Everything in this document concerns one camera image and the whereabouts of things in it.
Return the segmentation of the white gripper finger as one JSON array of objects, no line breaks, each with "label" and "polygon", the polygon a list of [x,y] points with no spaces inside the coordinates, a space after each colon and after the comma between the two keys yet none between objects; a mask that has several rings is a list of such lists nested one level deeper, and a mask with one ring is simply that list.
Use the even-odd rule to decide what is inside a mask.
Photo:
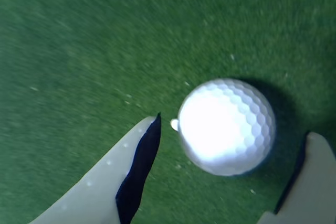
[{"label": "white gripper finger", "polygon": [[161,116],[148,116],[32,223],[130,223],[156,158]]},{"label": "white gripper finger", "polygon": [[259,223],[335,223],[335,153],[327,139],[309,132],[273,212]]}]

